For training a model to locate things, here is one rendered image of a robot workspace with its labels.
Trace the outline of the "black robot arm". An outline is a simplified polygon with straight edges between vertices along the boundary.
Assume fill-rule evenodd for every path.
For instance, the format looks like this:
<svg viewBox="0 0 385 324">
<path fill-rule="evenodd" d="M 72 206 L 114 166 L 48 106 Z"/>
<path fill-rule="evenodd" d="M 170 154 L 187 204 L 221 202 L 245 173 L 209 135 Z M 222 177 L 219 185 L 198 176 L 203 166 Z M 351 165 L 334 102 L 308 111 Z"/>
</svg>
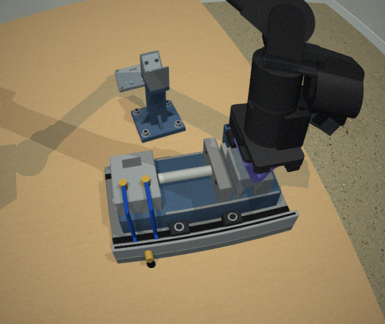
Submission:
<svg viewBox="0 0 385 324">
<path fill-rule="evenodd" d="M 358 116 L 365 72 L 352 57 L 306 43 L 315 16 L 304 0 L 226 1 L 262 33 L 264 47 L 252 59 L 252 100 L 277 112 L 297 106 L 284 116 L 278 151 L 302 147 L 309 124 L 331 136 Z"/>
</svg>

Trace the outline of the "grey flat bar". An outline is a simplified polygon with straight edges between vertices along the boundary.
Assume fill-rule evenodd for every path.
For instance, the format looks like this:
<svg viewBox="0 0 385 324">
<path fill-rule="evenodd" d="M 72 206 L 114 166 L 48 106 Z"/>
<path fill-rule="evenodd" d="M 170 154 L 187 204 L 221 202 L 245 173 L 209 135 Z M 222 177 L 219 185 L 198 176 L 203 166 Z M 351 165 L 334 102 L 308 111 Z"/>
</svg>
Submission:
<svg viewBox="0 0 385 324">
<path fill-rule="evenodd" d="M 255 189 L 253 189 L 253 188 L 251 187 L 251 189 L 252 189 L 254 195 L 258 195 L 258 194 L 259 194 L 260 188 L 255 188 Z"/>
<path fill-rule="evenodd" d="M 227 170 L 228 170 L 228 166 L 227 166 L 227 164 L 226 164 L 227 150 L 228 150 L 228 149 L 227 149 L 226 143 L 221 143 L 221 144 L 220 144 L 220 151 L 221 151 L 222 157 L 223 157 L 223 159 L 224 159 L 224 163 L 225 163 L 225 165 L 226 165 L 226 168 L 227 168 Z M 232 187 L 233 187 L 233 191 L 234 191 L 234 194 L 235 194 L 236 199 L 241 198 L 241 196 L 242 196 L 242 191 L 241 191 L 241 192 L 236 192 L 236 189 L 235 189 L 235 187 L 234 187 L 234 184 L 233 184 L 233 181 L 232 181 L 232 178 L 231 178 L 231 176 L 230 176 L 229 171 L 228 171 L 228 175 L 229 175 L 229 177 L 230 177 L 230 181 L 231 181 L 231 183 L 232 183 Z"/>
</svg>

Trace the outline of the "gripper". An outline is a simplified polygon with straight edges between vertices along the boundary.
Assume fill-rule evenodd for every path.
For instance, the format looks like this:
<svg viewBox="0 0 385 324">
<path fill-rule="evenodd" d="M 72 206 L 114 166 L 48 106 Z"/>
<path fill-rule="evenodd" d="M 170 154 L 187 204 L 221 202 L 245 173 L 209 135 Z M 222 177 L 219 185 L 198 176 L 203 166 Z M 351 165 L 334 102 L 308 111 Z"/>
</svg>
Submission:
<svg viewBox="0 0 385 324">
<path fill-rule="evenodd" d="M 287 172 L 300 169 L 305 158 L 301 147 L 277 150 L 284 116 L 296 109 L 297 106 L 285 112 L 270 111 L 255 103 L 250 95 L 247 103 L 231 106 L 229 124 L 252 183 L 261 182 L 279 166 Z"/>
</svg>

